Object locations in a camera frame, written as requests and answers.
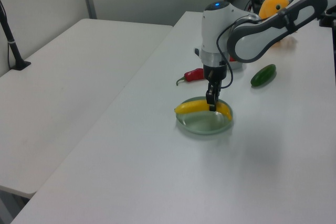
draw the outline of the green cucumber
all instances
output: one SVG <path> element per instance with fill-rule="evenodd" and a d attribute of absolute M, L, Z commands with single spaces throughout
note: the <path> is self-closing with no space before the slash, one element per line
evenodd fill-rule
<path fill-rule="evenodd" d="M 265 66 L 263 69 L 261 69 L 259 72 L 257 72 L 253 78 L 251 79 L 251 85 L 253 87 L 258 87 L 260 85 L 263 85 L 265 82 L 267 82 L 272 76 L 274 75 L 276 71 L 276 66 L 274 64 L 270 64 L 268 66 Z"/>

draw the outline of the table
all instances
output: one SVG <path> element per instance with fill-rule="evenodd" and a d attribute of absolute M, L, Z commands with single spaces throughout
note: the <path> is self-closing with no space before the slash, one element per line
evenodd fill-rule
<path fill-rule="evenodd" d="M 30 198 L 172 27 L 83 19 L 0 78 L 0 190 Z"/>
<path fill-rule="evenodd" d="M 201 20 L 183 15 L 13 224 L 334 223 L 331 30 L 312 22 L 235 71 L 220 93 L 233 127 L 200 136 L 177 125 L 174 108 L 207 89 L 175 85 L 201 66 Z M 251 88 L 270 63 L 275 79 Z"/>

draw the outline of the clear dish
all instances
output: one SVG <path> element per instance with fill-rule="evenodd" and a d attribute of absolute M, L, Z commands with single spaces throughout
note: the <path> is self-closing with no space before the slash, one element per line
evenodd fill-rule
<path fill-rule="evenodd" d="M 205 97 L 194 97 L 184 101 L 183 103 L 205 99 Z M 229 107 L 231 116 L 233 117 L 232 108 L 223 100 L 219 101 Z M 176 119 L 178 123 L 187 131 L 200 135 L 209 135 L 222 132 L 230 128 L 233 122 L 233 118 L 230 121 L 226 116 L 214 111 L 199 111 L 188 114 L 176 114 Z"/>

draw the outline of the red pepper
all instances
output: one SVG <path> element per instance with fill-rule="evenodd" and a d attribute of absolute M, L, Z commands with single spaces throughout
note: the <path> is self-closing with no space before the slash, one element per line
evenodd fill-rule
<path fill-rule="evenodd" d="M 184 77 L 178 79 L 176 82 L 176 86 L 178 86 L 178 82 L 182 80 L 190 82 L 190 81 L 197 81 L 197 80 L 203 80 L 203 79 L 204 79 L 203 68 L 196 68 L 193 71 L 185 73 Z"/>

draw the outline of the banana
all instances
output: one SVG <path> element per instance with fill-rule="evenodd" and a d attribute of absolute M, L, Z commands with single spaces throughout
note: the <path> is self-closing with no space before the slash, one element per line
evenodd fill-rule
<path fill-rule="evenodd" d="M 209 110 L 209 104 L 206 103 L 206 100 L 197 100 L 191 102 L 185 102 L 176 107 L 176 114 L 187 114 L 198 111 L 206 111 Z M 217 102 L 216 111 L 221 113 L 222 115 L 227 116 L 227 118 L 231 121 L 232 116 L 230 113 L 230 109 L 227 105 L 222 102 Z"/>

